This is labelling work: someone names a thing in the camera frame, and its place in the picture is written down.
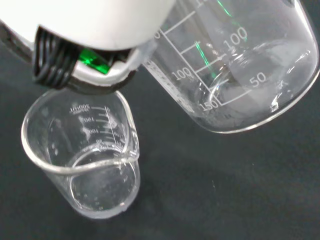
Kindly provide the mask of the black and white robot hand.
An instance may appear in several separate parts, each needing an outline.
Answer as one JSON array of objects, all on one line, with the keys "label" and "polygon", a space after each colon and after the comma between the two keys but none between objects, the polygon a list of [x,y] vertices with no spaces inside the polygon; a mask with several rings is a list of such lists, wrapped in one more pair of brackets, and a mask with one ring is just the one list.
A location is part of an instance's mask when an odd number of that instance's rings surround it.
[{"label": "black and white robot hand", "polygon": [[30,64],[35,84],[104,95],[155,51],[173,0],[3,0],[0,40]]}]

